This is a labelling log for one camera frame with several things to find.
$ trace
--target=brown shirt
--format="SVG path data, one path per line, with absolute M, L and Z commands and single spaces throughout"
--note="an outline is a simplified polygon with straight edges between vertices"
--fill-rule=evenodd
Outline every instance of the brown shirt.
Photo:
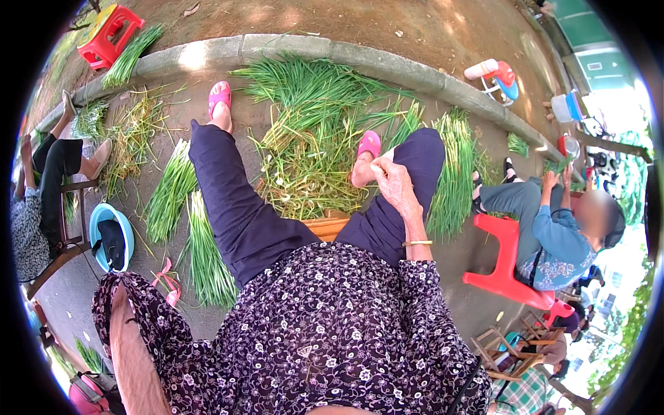
M 552 340 L 555 334 L 555 331 L 550 331 L 542 336 L 542 340 Z M 537 346 L 537 353 L 544 355 L 544 363 L 547 365 L 559 363 L 567 356 L 567 339 L 565 338 L 565 333 L 561 333 L 552 345 Z

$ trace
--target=yellow stool top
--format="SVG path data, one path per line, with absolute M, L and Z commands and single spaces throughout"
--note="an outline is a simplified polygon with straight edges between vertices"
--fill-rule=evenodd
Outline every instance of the yellow stool top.
M 83 33 L 80 42 L 78 42 L 79 48 L 85 46 L 88 44 L 88 42 L 94 39 L 97 33 L 99 33 L 99 30 L 104 27 L 108 17 L 110 17 L 110 15 L 115 11 L 117 6 L 117 4 L 110 5 L 97 15 L 97 18 L 94 19 L 94 22 L 90 26 L 88 26 L 86 31 Z

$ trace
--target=brown dirt ground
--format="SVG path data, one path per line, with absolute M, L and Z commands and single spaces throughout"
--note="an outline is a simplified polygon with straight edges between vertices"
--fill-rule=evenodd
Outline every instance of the brown dirt ground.
M 545 118 L 542 101 L 559 94 L 552 57 L 512 0 L 204 0 L 189 17 L 182 12 L 195 0 L 129 0 L 127 5 L 147 21 L 165 23 L 169 30 L 150 51 L 177 44 L 244 33 L 319 33 L 335 41 L 352 42 L 405 56 L 467 81 L 463 70 L 487 58 L 508 62 L 521 96 L 510 107 L 552 141 L 560 133 Z M 403 37 L 395 35 L 402 31 Z M 62 74 L 52 67 L 41 80 L 28 126 L 34 127 L 59 101 L 63 88 L 77 88 L 94 73 L 73 46 Z

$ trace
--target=gray pants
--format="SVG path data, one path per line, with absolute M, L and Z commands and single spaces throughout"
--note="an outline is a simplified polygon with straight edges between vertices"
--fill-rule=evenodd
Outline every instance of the gray pants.
M 542 246 L 533 235 L 533 221 L 539 211 L 542 193 L 540 179 L 531 177 L 527 182 L 505 183 L 498 186 L 482 186 L 479 196 L 488 212 L 510 212 L 519 217 L 519 248 L 517 265 Z M 551 192 L 551 212 L 560 208 L 562 187 L 556 185 Z

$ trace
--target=woman in blue shirt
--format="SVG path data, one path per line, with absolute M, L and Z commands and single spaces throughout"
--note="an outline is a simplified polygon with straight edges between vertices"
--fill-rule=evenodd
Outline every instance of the woman in blue shirt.
M 559 290 L 584 274 L 604 247 L 604 238 L 624 217 L 618 203 L 600 190 L 584 193 L 570 211 L 572 168 L 563 172 L 563 194 L 560 211 L 551 217 L 551 190 L 560 175 L 548 171 L 542 178 L 542 190 L 531 181 L 484 187 L 479 174 L 473 174 L 476 188 L 473 205 L 480 213 L 512 212 L 519 217 L 519 248 L 515 277 L 530 283 L 536 290 Z

